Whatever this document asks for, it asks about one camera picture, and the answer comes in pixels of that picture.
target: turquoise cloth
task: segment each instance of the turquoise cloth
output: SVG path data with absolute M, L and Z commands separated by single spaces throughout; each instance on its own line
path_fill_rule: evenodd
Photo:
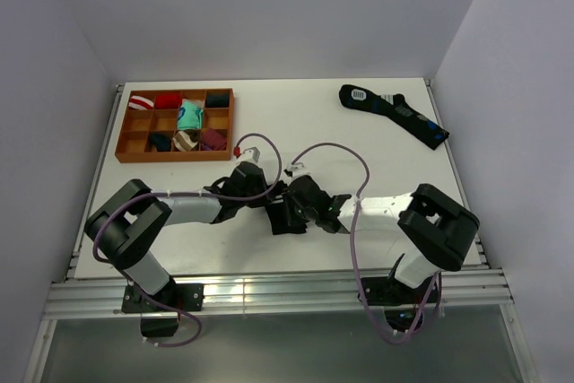
M 178 113 L 178 130 L 201 129 L 204 111 L 195 103 L 184 100 Z

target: cable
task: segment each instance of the cable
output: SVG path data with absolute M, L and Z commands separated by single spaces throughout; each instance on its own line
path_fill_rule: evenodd
M 378 323 L 377 318 L 375 317 L 373 312 L 370 310 L 369 303 L 367 302 L 367 296 L 365 295 L 365 290 L 362 287 L 361 271 L 359 269 L 359 263 L 357 261 L 357 250 L 355 247 L 355 231 L 357 229 L 357 221 L 359 220 L 359 213 L 361 212 L 361 193 L 365 189 L 365 187 L 367 186 L 367 184 L 369 183 L 369 180 L 370 180 L 370 171 L 369 171 L 369 166 L 367 165 L 367 162 L 356 151 L 352 150 L 351 148 L 349 148 L 345 145 L 341 145 L 341 144 L 337 144 L 337 143 L 319 143 L 319 144 L 311 145 L 306 150 L 303 150 L 297 157 L 295 157 L 295 159 L 293 159 L 293 161 L 291 162 L 291 165 L 295 164 L 297 161 L 299 161 L 299 159 L 301 157 L 303 157 L 305 154 L 307 154 L 311 150 L 314 150 L 318 147 L 326 147 L 326 146 L 340 148 L 342 150 L 349 152 L 350 154 L 352 154 L 353 156 L 355 156 L 359 160 L 359 162 L 362 164 L 363 168 L 365 169 L 365 179 L 362 182 L 359 189 L 357 190 L 357 193 L 355 194 L 356 195 L 356 209 L 355 209 L 355 213 L 352 217 L 351 228 L 350 228 L 349 245 L 351 247 L 352 270 L 353 270 L 354 275 L 355 275 L 355 282 L 357 283 L 357 288 L 359 289 L 359 297 L 361 298 L 362 307 L 365 309 L 365 312 L 367 313 L 367 318 L 369 319 L 370 323 L 373 325 L 373 327 L 377 331 L 378 336 L 380 336 L 384 341 L 386 341 L 387 343 L 392 344 L 392 345 L 404 344 L 411 338 L 411 336 L 414 332 L 419 332 L 422 329 L 422 326 L 421 326 L 417 330 L 416 326 L 419 323 L 419 320 L 421 319 L 421 315 L 423 313 L 424 307 L 427 304 L 427 301 L 431 295 L 431 292 L 432 292 L 432 289 L 433 289 L 435 283 L 437 282 L 437 279 L 439 281 L 439 297 L 437 299 L 437 303 L 436 303 L 434 311 L 433 311 L 432 320 L 438 315 L 439 305 L 440 305 L 440 300 L 441 300 L 441 292 L 442 292 L 442 277 L 440 275 L 440 272 L 437 272 L 432 276 L 432 279 L 430 280 L 430 283 L 429 283 L 429 287 L 427 288 L 426 292 L 424 293 L 424 296 L 422 297 L 422 301 L 419 305 L 419 309 L 416 312 L 416 315 L 414 317 L 414 321 L 411 324 L 411 326 L 409 327 L 408 332 L 404 336 L 397 339 L 389 333 L 389 330 L 392 330 L 392 328 L 388 324 L 387 324 L 387 327 L 382 327 Z
M 281 177 L 281 174 L 282 174 L 283 166 L 282 166 L 281 154 L 279 153 L 279 150 L 277 150 L 277 147 L 275 146 L 275 144 L 267 136 L 262 135 L 262 134 L 252 133 L 252 134 L 243 135 L 237 141 L 235 146 L 239 147 L 239 145 L 245 139 L 252 137 L 252 136 L 261 138 L 264 141 L 266 141 L 271 146 L 271 148 L 274 150 L 275 155 L 277 156 L 277 162 L 279 164 L 279 168 L 277 169 L 277 176 L 275 177 L 273 184 L 271 186 L 269 186 L 269 188 L 267 190 L 265 190 L 264 192 L 261 192 L 258 195 L 247 196 L 247 197 L 223 196 L 223 195 L 216 195 L 215 193 L 202 193 L 200 195 L 198 192 L 176 192 L 176 193 L 171 193 L 170 197 L 207 197 L 207 198 L 212 198 L 212 199 L 224 199 L 224 200 L 236 201 L 236 202 L 249 202 L 249 201 L 255 201 L 255 200 L 271 193 L 271 191 L 273 191 L 273 189 L 275 188 L 275 186 L 279 182 L 279 178 Z M 96 234 L 96 238 L 94 238 L 94 240 L 93 240 L 93 247 L 91 249 L 91 253 L 93 254 L 94 259 L 96 259 L 98 262 L 101 262 L 101 263 L 106 263 L 106 264 L 109 263 L 109 261 L 107 259 L 100 256 L 100 253 L 98 251 L 100 249 L 100 242 L 101 242 L 101 239 L 103 237 L 104 232 L 109 227 L 109 225 L 114 220 L 116 220 L 120 215 L 124 214 L 130 206 L 132 206 L 133 204 L 135 204 L 137 202 L 143 201 L 144 199 L 149 199 L 150 197 L 168 197 L 168 193 L 167 192 L 145 193 L 143 195 L 139 195 L 139 196 L 134 197 L 133 199 L 130 199 L 129 201 L 127 201 L 126 203 L 121 205 L 116 211 L 114 211 L 109 216 L 109 218 L 101 225 L 100 230 Z M 146 292 L 144 292 L 144 289 L 142 289 L 141 286 L 139 286 L 139 284 L 137 284 L 128 274 L 126 274 L 123 271 L 119 271 L 119 272 L 128 281 L 133 282 L 134 286 L 136 286 L 139 289 L 139 291 L 141 292 L 141 294 L 145 298 L 145 300 L 147 300 L 149 303 L 151 303 L 155 307 L 160 308 L 160 309 L 165 309 L 166 311 L 176 312 L 176 313 L 181 314 L 181 315 L 183 315 L 183 316 L 185 316 L 185 317 L 187 317 L 187 318 L 189 318 L 189 319 L 191 319 L 197 323 L 196 333 L 194 335 L 192 335 L 191 337 L 189 337 L 185 341 L 181 341 L 178 343 L 159 343 L 159 342 L 155 342 L 153 340 L 146 340 L 146 341 L 148 341 L 149 343 L 151 343 L 157 347 L 180 347 L 182 345 L 189 344 L 189 343 L 191 343 L 197 339 L 197 337 L 201 334 L 201 330 L 203 327 L 201 320 L 198 317 L 194 316 L 191 313 L 188 313 L 187 311 L 183 311 L 181 309 L 175 309 L 173 307 L 170 307 L 169 305 L 162 304 L 162 303 L 154 300 Z

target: brown organizer box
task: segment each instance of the brown organizer box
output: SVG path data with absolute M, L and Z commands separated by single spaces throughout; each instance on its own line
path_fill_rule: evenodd
M 201 134 L 208 128 L 214 129 L 227 139 L 227 147 L 221 151 L 209 151 L 198 145 L 192 152 L 181 152 L 171 143 L 170 152 L 158 152 L 148 140 L 150 133 L 160 133 L 169 139 L 177 132 L 178 109 L 126 108 L 119 139 L 116 146 L 116 157 L 120 163 L 138 163 L 146 161 L 228 161 L 231 159 L 231 131 L 233 130 L 233 89 L 176 90 L 183 99 L 202 100 L 207 95 L 229 94 L 228 108 L 204 108 Z M 159 94 L 175 92 L 132 91 L 132 96 L 143 96 L 155 102 Z

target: white wall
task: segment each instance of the white wall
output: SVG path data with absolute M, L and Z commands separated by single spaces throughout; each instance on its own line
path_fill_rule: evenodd
M 66 0 L 118 80 L 433 76 L 472 0 Z
M 572 0 L 474 0 L 436 77 L 490 260 L 544 381 L 574 379 Z
M 20 381 L 50 280 L 70 258 L 111 108 L 59 0 L 0 0 L 0 381 Z

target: black sock with white stripe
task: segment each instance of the black sock with white stripe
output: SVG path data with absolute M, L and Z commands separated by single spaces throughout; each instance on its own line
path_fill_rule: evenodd
M 390 118 L 432 150 L 435 150 L 450 135 L 435 122 L 412 109 L 402 94 L 378 96 L 370 90 L 345 84 L 339 91 L 339 100 L 348 109 L 357 109 Z

